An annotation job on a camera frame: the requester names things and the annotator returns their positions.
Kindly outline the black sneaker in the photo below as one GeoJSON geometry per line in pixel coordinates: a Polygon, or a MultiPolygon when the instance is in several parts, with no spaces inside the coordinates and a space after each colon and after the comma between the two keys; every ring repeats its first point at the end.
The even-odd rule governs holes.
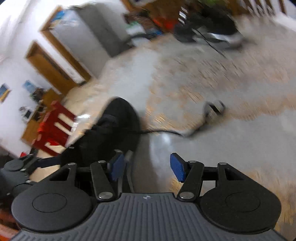
{"type": "Polygon", "coordinates": [[[196,42],[198,39],[209,44],[224,44],[226,48],[236,48],[243,42],[232,18],[224,13],[207,11],[185,15],[180,13],[174,27],[174,37],[182,43],[196,42]]]}
{"type": "Polygon", "coordinates": [[[125,99],[113,98],[100,119],[79,139],[59,155],[60,166],[75,163],[89,167],[97,161],[110,161],[119,150],[126,154],[136,151],[139,143],[139,117],[125,99]]]}

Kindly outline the black shoelace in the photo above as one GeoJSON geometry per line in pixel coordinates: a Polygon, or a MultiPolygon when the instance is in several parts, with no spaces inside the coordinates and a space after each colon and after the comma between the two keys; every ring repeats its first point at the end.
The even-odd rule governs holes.
{"type": "Polygon", "coordinates": [[[134,131],[134,133],[138,135],[169,133],[182,138],[191,138],[224,118],[226,109],[225,104],[217,100],[215,102],[205,102],[201,114],[193,115],[186,113],[184,121],[172,120],[165,114],[160,113],[151,120],[146,118],[143,121],[144,128],[134,131]]]}

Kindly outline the floral lace tablecloth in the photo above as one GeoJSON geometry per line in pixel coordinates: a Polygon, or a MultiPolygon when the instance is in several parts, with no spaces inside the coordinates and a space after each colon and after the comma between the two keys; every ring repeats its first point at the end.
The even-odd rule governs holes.
{"type": "Polygon", "coordinates": [[[160,113],[176,121],[201,114],[207,101],[226,105],[224,118],[191,138],[142,136],[132,165],[136,192],[176,192],[169,157],[206,166],[227,162],[274,192],[282,204],[276,229],[295,238],[295,20],[242,18],[245,36],[236,51],[182,44],[172,35],[110,60],[101,76],[74,88],[63,104],[78,116],[73,142],[115,96],[143,121],[160,113]]]}

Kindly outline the red wooden chair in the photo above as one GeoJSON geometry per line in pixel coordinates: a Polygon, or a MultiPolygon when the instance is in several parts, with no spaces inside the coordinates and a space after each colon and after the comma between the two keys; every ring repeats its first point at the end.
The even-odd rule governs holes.
{"type": "Polygon", "coordinates": [[[49,143],[51,146],[65,147],[69,138],[69,135],[55,124],[62,125],[68,131],[72,130],[70,125],[59,118],[59,115],[63,114],[71,121],[74,121],[76,116],[67,108],[63,107],[57,100],[52,102],[51,107],[53,109],[45,115],[43,121],[40,123],[37,130],[37,137],[33,140],[32,145],[35,149],[42,150],[50,156],[55,157],[59,154],[47,147],[46,143],[49,143]]]}

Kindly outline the white microwave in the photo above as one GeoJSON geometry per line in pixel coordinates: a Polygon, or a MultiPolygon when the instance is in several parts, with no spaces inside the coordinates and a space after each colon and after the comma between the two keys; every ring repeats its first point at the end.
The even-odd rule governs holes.
{"type": "Polygon", "coordinates": [[[27,108],[26,106],[20,107],[19,111],[20,111],[21,116],[22,116],[22,121],[25,122],[25,123],[27,123],[31,119],[31,117],[32,117],[32,115],[34,113],[33,110],[31,110],[30,108],[27,108]]]}

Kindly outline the wooden sideboard cabinet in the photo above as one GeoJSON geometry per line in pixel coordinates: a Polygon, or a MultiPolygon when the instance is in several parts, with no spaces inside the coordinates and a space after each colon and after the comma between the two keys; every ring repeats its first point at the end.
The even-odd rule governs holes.
{"type": "Polygon", "coordinates": [[[33,114],[26,123],[26,128],[21,137],[22,142],[31,146],[33,140],[38,135],[38,128],[45,115],[52,110],[53,101],[61,101],[63,96],[57,94],[52,88],[47,90],[38,101],[37,107],[33,109],[33,114]]]}

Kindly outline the blue water dispenser bottle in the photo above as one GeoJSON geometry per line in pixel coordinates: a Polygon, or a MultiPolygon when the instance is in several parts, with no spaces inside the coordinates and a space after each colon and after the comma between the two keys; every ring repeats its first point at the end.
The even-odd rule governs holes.
{"type": "Polygon", "coordinates": [[[23,88],[25,90],[27,90],[30,94],[33,94],[37,89],[36,85],[34,85],[32,82],[30,82],[30,80],[26,80],[24,82],[23,88]]]}

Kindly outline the silver refrigerator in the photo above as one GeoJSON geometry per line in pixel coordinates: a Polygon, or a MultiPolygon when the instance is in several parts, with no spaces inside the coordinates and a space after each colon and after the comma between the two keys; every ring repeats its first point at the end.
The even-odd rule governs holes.
{"type": "Polygon", "coordinates": [[[128,50],[123,7],[112,3],[87,3],[60,11],[50,32],[94,77],[106,63],[128,50]]]}

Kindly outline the white green box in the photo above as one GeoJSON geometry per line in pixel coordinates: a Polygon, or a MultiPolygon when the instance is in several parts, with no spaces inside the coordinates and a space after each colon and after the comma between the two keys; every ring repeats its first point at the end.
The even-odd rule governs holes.
{"type": "Polygon", "coordinates": [[[138,22],[131,22],[126,26],[126,32],[130,39],[145,38],[146,31],[144,27],[138,22]]]}

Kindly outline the black bicycle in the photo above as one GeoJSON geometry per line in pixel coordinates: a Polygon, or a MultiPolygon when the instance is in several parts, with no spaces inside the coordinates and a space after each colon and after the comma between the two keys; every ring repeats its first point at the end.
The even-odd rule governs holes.
{"type": "Polygon", "coordinates": [[[163,34],[173,34],[182,27],[191,11],[197,10],[190,1],[122,1],[128,13],[126,23],[138,23],[144,29],[143,38],[152,40],[163,34]]]}

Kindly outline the framed wall picture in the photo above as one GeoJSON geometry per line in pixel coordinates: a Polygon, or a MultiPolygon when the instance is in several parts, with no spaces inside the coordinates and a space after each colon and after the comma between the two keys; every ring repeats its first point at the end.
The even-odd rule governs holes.
{"type": "Polygon", "coordinates": [[[4,83],[0,87],[0,102],[3,103],[11,92],[10,88],[4,83]]]}

